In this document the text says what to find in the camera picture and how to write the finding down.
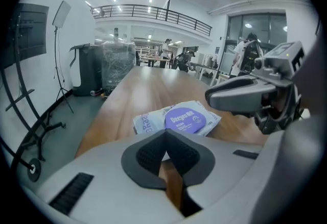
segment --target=wheel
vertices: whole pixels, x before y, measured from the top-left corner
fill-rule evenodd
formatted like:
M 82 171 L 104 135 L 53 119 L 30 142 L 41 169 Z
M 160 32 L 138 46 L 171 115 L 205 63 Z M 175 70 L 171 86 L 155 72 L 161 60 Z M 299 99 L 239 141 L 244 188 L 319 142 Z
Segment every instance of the wheel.
M 36 182 L 41 175 L 41 163 L 34 158 L 29 164 L 33 167 L 33 170 L 27 169 L 27 175 L 32 182 Z

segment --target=black railing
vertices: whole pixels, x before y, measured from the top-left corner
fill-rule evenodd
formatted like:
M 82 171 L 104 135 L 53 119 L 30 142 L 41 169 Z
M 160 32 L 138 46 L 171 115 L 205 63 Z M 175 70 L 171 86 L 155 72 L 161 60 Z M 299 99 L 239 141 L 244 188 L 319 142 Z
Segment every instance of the black railing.
M 164 8 L 144 5 L 111 5 L 91 8 L 95 19 L 110 17 L 142 17 L 166 21 L 210 36 L 212 27 L 187 15 Z

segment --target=black fisheye border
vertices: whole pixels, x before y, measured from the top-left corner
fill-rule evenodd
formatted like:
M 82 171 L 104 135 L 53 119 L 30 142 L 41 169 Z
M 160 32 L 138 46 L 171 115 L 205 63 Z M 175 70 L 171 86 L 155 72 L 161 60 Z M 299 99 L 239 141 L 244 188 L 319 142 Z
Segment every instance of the black fisheye border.
M 14 8 L 15 4 L 19 0 L 2 0 L 2 18 L 0 22 L 0 43 L 2 49 L 2 44 L 5 41 L 5 36 L 7 32 L 7 22 L 10 17 L 10 13 Z M 314 7 L 316 8 L 321 22 L 323 25 L 327 23 L 327 13 L 325 0 L 311 0 Z M 325 53 L 325 60 L 327 55 L 326 47 L 326 34 L 321 34 L 323 37 L 323 43 L 320 47 Z M 314 74 L 313 77 L 323 76 L 326 78 L 326 69 L 322 70 L 320 74 Z M 324 87 L 325 94 L 327 96 L 326 85 Z M 326 144 L 327 132 L 324 133 L 324 143 Z M 315 174 L 307 183 L 306 187 L 301 191 L 295 200 L 289 205 L 282 215 L 277 216 L 276 219 L 272 219 L 271 223 L 274 222 L 300 222 L 309 219 L 310 222 L 319 222 L 321 219 L 325 218 L 325 208 L 323 203 L 324 193 L 326 191 L 326 151 L 324 152 L 324 157 L 321 161 L 320 166 L 316 170 Z M 19 221 L 33 221 L 36 223 L 51 223 L 47 220 L 42 213 L 40 213 L 37 208 L 29 201 L 24 192 L 18 185 L 15 177 L 15 172 L 11 172 L 8 164 L 4 158 L 3 152 L 0 152 L 0 170 L 1 170 L 1 202 L 2 202 L 2 218 L 9 219 L 10 222 Z

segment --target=robotic arm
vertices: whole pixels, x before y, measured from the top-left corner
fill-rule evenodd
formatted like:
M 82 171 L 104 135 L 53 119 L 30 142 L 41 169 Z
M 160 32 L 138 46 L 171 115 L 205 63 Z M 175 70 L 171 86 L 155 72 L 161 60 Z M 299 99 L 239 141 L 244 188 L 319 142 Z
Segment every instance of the robotic arm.
M 230 79 L 205 93 L 207 103 L 221 111 L 254 117 L 263 134 L 283 130 L 297 118 L 300 94 L 292 82 L 304 58 L 301 42 L 282 43 L 261 58 L 247 76 Z M 285 101 L 282 111 L 275 104 Z

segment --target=purple oval logo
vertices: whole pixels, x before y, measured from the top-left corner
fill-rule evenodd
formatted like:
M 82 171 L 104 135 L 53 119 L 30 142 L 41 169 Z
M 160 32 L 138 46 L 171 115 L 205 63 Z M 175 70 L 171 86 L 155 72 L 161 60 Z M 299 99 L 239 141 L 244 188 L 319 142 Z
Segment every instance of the purple oval logo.
M 196 133 L 205 125 L 204 115 L 190 108 L 172 109 L 165 116 L 166 129 Z

